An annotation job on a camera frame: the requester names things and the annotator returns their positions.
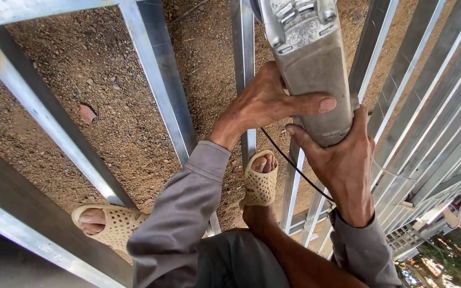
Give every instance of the fingernail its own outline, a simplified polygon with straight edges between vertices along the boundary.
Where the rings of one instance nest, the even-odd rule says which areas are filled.
[[[333,98],[323,99],[320,102],[320,112],[327,112],[336,106],[336,100]]]
[[[80,217],[80,222],[88,222],[92,220],[92,215],[83,215]]]
[[[295,134],[295,130],[289,126],[286,126],[286,131],[287,133],[289,133],[290,135],[294,135]]]

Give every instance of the grinder body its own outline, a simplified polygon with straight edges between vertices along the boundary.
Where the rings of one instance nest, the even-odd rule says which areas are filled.
[[[251,1],[257,1],[254,10],[259,7],[258,18],[290,95],[327,92],[336,98],[333,110],[294,116],[294,122],[321,147],[339,143],[351,128],[359,102],[356,95],[350,99],[336,4],[333,0]]]

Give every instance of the beige sandal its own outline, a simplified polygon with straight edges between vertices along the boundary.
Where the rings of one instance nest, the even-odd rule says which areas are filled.
[[[148,217],[148,214],[121,206],[90,203],[83,204],[72,212],[72,221],[76,226],[81,228],[78,223],[81,214],[91,208],[101,209],[104,212],[106,216],[106,227],[95,235],[89,235],[87,233],[85,233],[85,235],[111,246],[113,249],[118,249],[126,253],[127,250],[125,245],[131,233]]]
[[[245,206],[268,206],[275,200],[275,187],[277,185],[277,170],[271,170],[268,173],[259,173],[252,169],[252,163],[259,157],[272,154],[270,150],[263,150],[248,161],[245,169],[245,198],[239,201],[239,207]]]

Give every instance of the gray shirt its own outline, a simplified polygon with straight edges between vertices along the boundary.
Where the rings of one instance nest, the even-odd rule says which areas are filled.
[[[197,280],[196,244],[218,207],[230,152],[200,141],[184,168],[168,182],[150,217],[131,235],[127,250],[139,263],[136,287],[191,287]],[[337,264],[369,287],[400,287],[392,251],[380,224],[364,228],[334,215],[330,235]]]

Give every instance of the black cable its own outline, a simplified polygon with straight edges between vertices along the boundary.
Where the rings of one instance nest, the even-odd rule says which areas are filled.
[[[261,131],[265,134],[266,138],[268,138],[268,140],[273,144],[273,146],[275,147],[275,149],[277,149],[277,151],[280,153],[280,155],[282,155],[282,157],[285,158],[285,160],[287,160],[287,162],[289,164],[291,164],[291,166],[293,166],[293,168],[296,169],[296,171],[305,179],[305,181],[307,181],[309,184],[311,184],[312,187],[314,187],[316,189],[316,191],[318,191],[321,195],[323,195],[323,197],[325,197],[326,199],[334,202],[334,200],[332,198],[330,198],[330,196],[326,195],[325,193],[323,193],[323,191],[321,191],[321,189],[319,189],[318,187],[316,187],[316,185],[314,185],[314,183],[312,183],[309,178],[307,178],[303,173],[302,171],[300,171],[300,169],[298,169],[296,167],[296,165],[291,161],[289,160],[289,158],[286,156],[286,154],[284,154],[282,151],[280,151],[280,148],[277,146],[277,144],[275,144],[275,142],[273,142],[273,139],[268,135],[268,133],[266,133],[266,130],[264,128],[261,128]]]

